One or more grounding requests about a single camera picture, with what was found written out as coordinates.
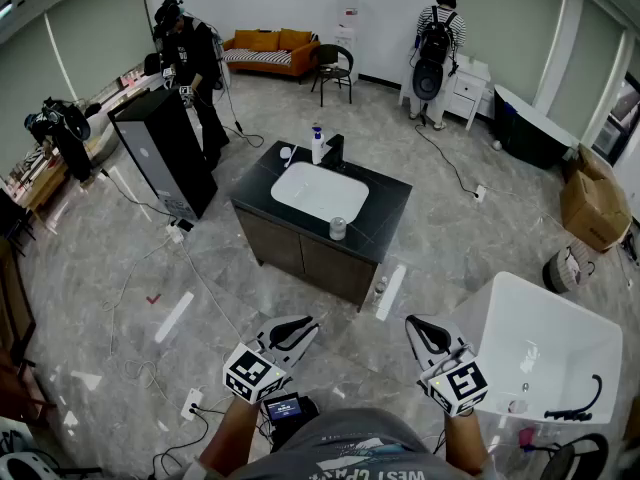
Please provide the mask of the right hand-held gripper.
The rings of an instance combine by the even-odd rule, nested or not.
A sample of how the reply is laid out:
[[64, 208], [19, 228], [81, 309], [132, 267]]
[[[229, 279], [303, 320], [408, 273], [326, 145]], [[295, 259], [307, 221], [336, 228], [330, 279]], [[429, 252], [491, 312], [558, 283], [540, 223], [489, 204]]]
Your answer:
[[[420, 367], [429, 368], [420, 375], [418, 385], [447, 416], [461, 416], [484, 400], [488, 381], [472, 346], [454, 322], [437, 316], [410, 315], [405, 319], [405, 330]], [[434, 365], [435, 351], [452, 350], [455, 351]]]

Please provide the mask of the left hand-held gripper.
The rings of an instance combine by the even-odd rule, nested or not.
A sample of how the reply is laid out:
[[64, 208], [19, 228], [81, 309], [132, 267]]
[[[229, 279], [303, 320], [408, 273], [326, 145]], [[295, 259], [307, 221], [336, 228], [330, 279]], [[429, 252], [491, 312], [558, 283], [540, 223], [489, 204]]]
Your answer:
[[[319, 332], [311, 316], [293, 315], [268, 320], [258, 331], [258, 342], [274, 349], [281, 368], [292, 368]], [[256, 404], [282, 389], [291, 376], [243, 343], [239, 343], [223, 366], [223, 384], [249, 404]]]

